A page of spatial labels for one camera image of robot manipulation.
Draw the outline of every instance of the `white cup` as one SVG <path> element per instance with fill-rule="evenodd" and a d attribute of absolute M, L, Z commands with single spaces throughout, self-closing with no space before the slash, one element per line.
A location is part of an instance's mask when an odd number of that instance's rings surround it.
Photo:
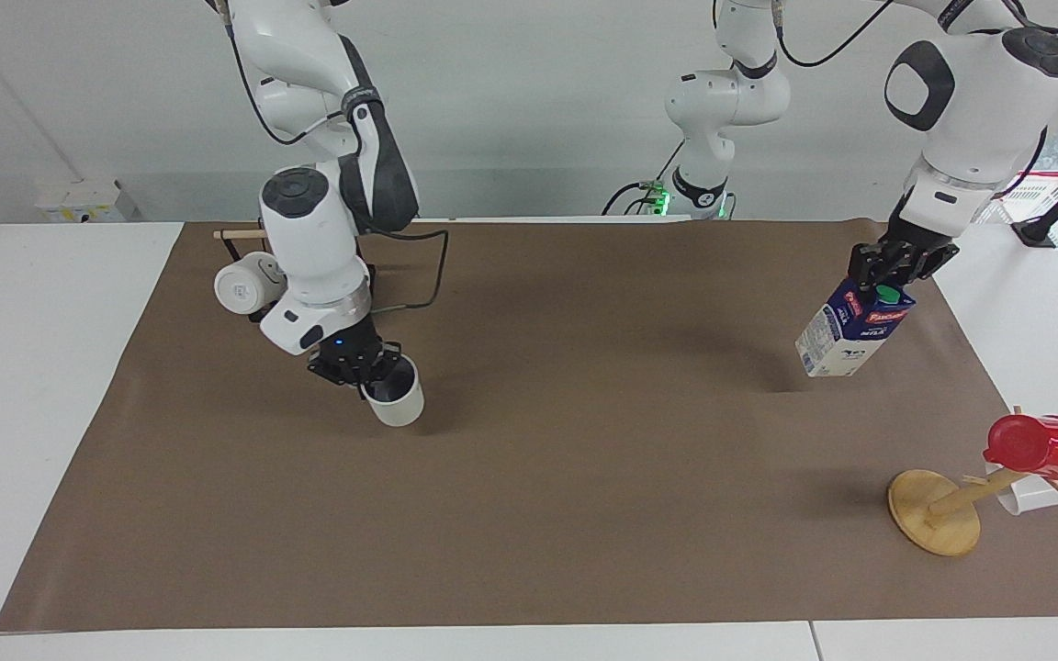
<path fill-rule="evenodd" d="M 1002 469 L 997 463 L 986 464 L 986 473 L 990 474 Z M 1041 510 L 1044 507 L 1058 504 L 1058 493 L 1048 484 L 1044 478 L 1029 476 L 1021 478 L 1008 489 L 999 492 L 999 502 L 1003 504 L 1003 510 L 1018 516 L 1024 512 Z"/>
<path fill-rule="evenodd" d="M 280 300 L 289 281 L 280 273 L 276 258 L 268 253 L 248 253 L 238 262 L 226 264 L 215 275 L 215 296 L 235 314 L 252 314 Z"/>
<path fill-rule="evenodd" d="M 364 392 L 373 415 L 389 427 L 405 427 L 423 414 L 419 367 L 407 355 L 400 357 L 389 377 L 365 386 Z"/>

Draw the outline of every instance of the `wooden base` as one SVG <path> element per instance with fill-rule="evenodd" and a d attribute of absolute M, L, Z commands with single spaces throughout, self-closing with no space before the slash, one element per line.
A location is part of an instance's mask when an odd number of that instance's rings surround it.
<path fill-rule="evenodd" d="M 978 546 L 982 525 L 973 504 L 937 516 L 929 506 L 957 491 L 952 480 L 932 470 L 906 470 L 889 485 L 889 511 L 900 532 L 930 553 L 956 557 Z"/>

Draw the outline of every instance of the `green light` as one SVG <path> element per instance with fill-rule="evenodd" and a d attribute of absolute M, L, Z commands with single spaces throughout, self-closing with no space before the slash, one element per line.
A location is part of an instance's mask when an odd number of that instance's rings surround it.
<path fill-rule="evenodd" d="M 672 203 L 672 196 L 664 191 L 662 185 L 658 188 L 659 197 L 651 202 L 651 213 L 655 215 L 668 215 L 668 205 Z"/>

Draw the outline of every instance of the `wooden stand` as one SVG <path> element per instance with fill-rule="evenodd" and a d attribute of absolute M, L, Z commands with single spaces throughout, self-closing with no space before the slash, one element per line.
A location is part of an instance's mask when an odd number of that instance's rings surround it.
<path fill-rule="evenodd" d="M 982 525 L 973 503 L 1006 490 L 1025 473 L 999 470 L 982 484 L 959 489 L 932 470 L 907 470 L 889 485 L 889 511 L 912 543 L 930 553 L 956 557 L 978 546 Z"/>

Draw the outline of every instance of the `green cap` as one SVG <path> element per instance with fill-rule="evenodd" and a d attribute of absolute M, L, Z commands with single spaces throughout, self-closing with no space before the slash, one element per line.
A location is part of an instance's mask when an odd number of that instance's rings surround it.
<path fill-rule="evenodd" d="M 895 306 L 900 301 L 900 292 L 897 292 L 897 290 L 893 288 L 889 288 L 888 284 L 878 284 L 876 288 L 876 295 L 882 302 L 889 304 L 890 306 Z"/>

